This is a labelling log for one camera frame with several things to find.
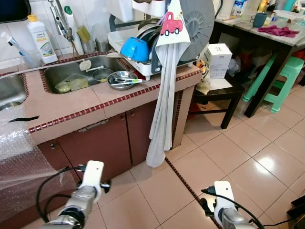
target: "pink cloth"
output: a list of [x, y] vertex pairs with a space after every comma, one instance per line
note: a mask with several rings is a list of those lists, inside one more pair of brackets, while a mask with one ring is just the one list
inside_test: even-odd
[[257, 31], [266, 32], [268, 34], [272, 34], [272, 35], [275, 35], [275, 36], [285, 36], [285, 37], [295, 37], [295, 34], [300, 32], [300, 31], [290, 30], [288, 28], [288, 26], [278, 28], [276, 25], [260, 27], [260, 28], [258, 28]]

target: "faucet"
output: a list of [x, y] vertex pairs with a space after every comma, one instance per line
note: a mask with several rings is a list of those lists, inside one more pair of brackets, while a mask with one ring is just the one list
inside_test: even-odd
[[50, 9], [53, 14], [53, 18], [55, 20], [56, 28], [59, 35], [64, 36], [69, 42], [73, 44], [73, 36], [72, 36], [72, 29], [68, 26], [66, 18], [63, 14], [63, 10], [61, 7], [61, 3], [59, 0], [55, 0], [58, 8], [54, 6], [54, 0], [48, 0], [51, 4]]

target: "green bottle cap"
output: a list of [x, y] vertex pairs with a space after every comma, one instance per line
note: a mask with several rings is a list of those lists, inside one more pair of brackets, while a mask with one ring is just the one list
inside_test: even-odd
[[67, 14], [69, 14], [69, 15], [72, 14], [72, 10], [71, 10], [70, 6], [65, 6], [64, 10]]

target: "pink car print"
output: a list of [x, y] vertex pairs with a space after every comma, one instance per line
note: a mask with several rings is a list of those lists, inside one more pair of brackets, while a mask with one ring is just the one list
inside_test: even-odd
[[165, 36], [168, 36], [170, 33], [179, 34], [182, 30], [182, 27], [182, 21], [180, 19], [174, 20], [173, 13], [167, 12], [160, 35], [165, 34]]

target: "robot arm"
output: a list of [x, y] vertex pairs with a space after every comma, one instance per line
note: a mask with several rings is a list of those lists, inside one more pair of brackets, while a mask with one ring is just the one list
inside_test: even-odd
[[110, 184], [101, 184], [104, 163], [89, 161], [81, 185], [75, 190], [66, 206], [55, 220], [40, 229], [82, 229], [91, 213], [92, 206], [102, 195], [102, 189], [108, 192]]
[[[214, 193], [227, 197], [234, 201], [231, 185], [228, 181], [215, 181], [214, 186], [205, 190], [207, 193]], [[214, 214], [209, 210], [207, 201], [202, 199], [202, 207], [206, 216], [214, 216], [216, 221], [224, 229], [255, 229], [249, 224], [248, 220], [243, 217], [236, 209], [235, 204], [221, 197], [216, 197], [214, 205]]]

